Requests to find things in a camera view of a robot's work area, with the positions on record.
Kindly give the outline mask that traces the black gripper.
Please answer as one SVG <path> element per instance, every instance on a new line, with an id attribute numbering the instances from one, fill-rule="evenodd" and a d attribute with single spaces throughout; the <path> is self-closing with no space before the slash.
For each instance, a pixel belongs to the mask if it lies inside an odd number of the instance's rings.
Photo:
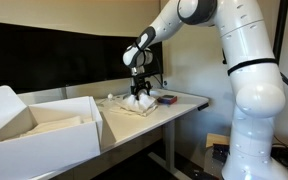
<path id="1" fill-rule="evenodd" d="M 145 78 L 149 76 L 148 73 L 145 72 L 145 68 L 134 67 L 131 69 L 131 75 L 133 78 L 131 85 L 131 95 L 130 97 L 137 99 L 137 95 L 141 90 L 145 90 L 148 96 L 151 96 L 151 83 L 146 81 Z"/>

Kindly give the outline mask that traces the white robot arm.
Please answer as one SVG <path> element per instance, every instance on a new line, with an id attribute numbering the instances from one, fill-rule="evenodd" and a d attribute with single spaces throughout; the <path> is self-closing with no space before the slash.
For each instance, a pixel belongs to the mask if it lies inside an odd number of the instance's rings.
<path id="1" fill-rule="evenodd" d="M 274 120 L 285 106 L 283 81 L 257 0 L 169 0 L 123 61 L 133 76 L 151 62 L 148 47 L 174 35 L 183 24 L 215 26 L 235 95 L 224 180 L 288 180 L 271 157 Z"/>

